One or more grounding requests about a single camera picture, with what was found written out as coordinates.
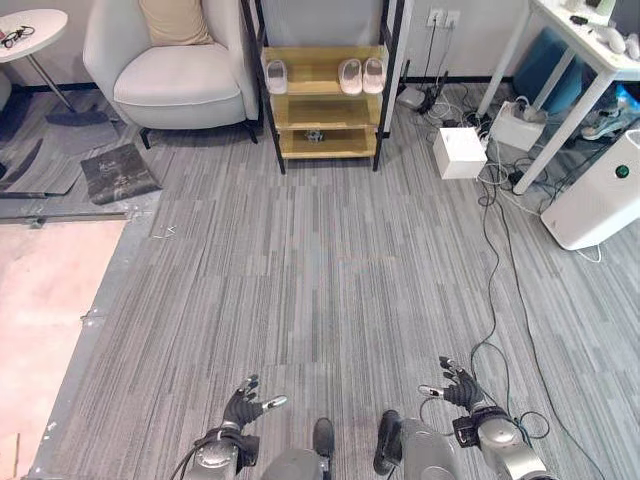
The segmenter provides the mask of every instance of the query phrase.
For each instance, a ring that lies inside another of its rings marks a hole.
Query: white box
[[[513,109],[515,106],[515,102],[502,104],[498,116],[491,125],[491,137],[498,142],[528,152],[542,135],[545,124],[525,122],[514,117]]]
[[[476,178],[487,163],[487,156],[473,128],[441,128],[433,144],[440,176]]]

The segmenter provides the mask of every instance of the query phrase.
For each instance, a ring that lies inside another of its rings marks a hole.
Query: baseboard
[[[62,91],[74,91],[74,90],[96,90],[98,85],[93,82],[87,83],[61,83],[58,88]],[[13,84],[13,91],[17,93],[39,93],[50,92],[51,89],[48,85],[17,85]]]
[[[435,83],[437,77],[407,77],[406,83]],[[491,77],[448,77],[447,83],[489,83]],[[513,83],[513,77],[502,77],[502,83]]]

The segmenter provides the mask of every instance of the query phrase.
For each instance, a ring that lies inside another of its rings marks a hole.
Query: armchair
[[[213,45],[152,47],[138,0],[96,0],[84,44],[84,64],[128,124],[192,130],[258,119],[249,39],[238,0],[203,0]]]

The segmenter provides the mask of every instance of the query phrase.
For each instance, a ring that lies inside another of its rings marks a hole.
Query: wall outlet
[[[427,27],[444,27],[446,15],[442,8],[432,8],[429,10],[427,18]]]
[[[449,10],[447,12],[447,28],[456,28],[460,22],[460,10]]]

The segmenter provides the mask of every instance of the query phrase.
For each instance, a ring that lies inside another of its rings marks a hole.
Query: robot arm
[[[419,391],[467,410],[468,416],[453,421],[460,446],[477,446],[487,465],[501,479],[552,480],[518,427],[502,408],[489,404],[475,379],[449,358],[440,357],[440,366],[445,370],[445,378],[454,384],[444,389],[421,385]]]
[[[242,435],[243,428],[263,413],[284,405],[287,397],[275,397],[267,402],[254,401],[253,390],[258,377],[247,378],[235,391],[224,409],[222,424],[194,442],[173,472],[179,480],[231,480],[243,467],[254,466],[258,458],[260,438]]]

